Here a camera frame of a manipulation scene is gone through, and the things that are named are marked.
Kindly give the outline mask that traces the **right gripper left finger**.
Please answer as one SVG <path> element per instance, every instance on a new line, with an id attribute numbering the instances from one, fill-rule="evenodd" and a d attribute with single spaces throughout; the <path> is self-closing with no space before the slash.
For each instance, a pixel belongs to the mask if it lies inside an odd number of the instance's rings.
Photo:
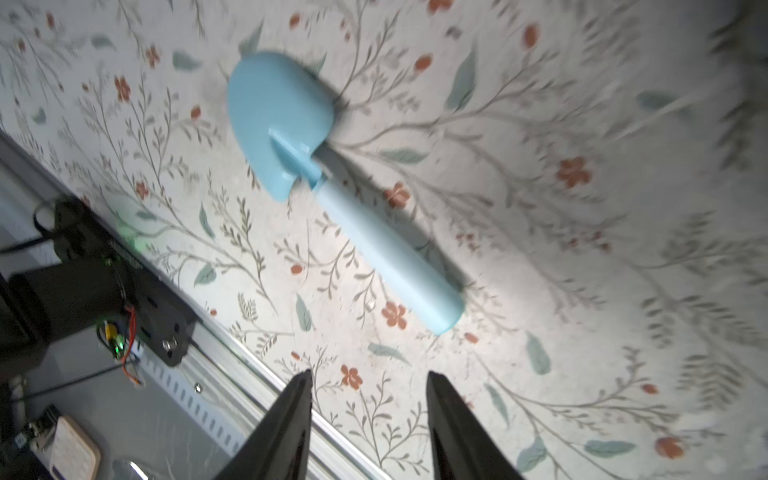
<path id="1" fill-rule="evenodd" d="M 295 375 L 216 480 L 305 479 L 310 453 L 312 374 Z"/>

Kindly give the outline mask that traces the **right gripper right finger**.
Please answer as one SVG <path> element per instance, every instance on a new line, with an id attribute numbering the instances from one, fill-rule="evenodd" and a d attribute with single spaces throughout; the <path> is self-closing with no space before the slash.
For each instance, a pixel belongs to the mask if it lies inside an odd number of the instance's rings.
<path id="1" fill-rule="evenodd" d="M 523 479 L 445 375 L 428 373 L 426 399 L 436 479 Z"/>

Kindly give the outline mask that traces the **light blue shovel crossing front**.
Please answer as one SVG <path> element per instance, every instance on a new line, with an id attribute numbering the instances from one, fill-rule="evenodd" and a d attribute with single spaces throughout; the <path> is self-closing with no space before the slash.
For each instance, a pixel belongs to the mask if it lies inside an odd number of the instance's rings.
<path id="1" fill-rule="evenodd" d="M 273 199 L 287 200 L 296 181 L 303 180 L 432 333 L 444 334 L 457 324 L 464 312 L 458 290 L 315 160 L 335 121 L 331 96 L 319 80 L 284 54 L 246 55 L 230 76 L 227 107 L 234 137 Z"/>

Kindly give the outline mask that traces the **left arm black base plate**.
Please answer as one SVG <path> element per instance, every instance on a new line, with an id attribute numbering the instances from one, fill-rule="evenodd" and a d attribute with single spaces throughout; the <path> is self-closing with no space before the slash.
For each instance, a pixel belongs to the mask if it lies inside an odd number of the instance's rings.
<path id="1" fill-rule="evenodd" d="M 192 340 L 197 313 L 133 247 L 75 197 L 54 203 L 54 220 L 65 233 L 54 241 L 61 263 L 53 285 L 79 313 L 93 318 L 136 315 L 137 337 L 170 367 L 179 365 Z"/>

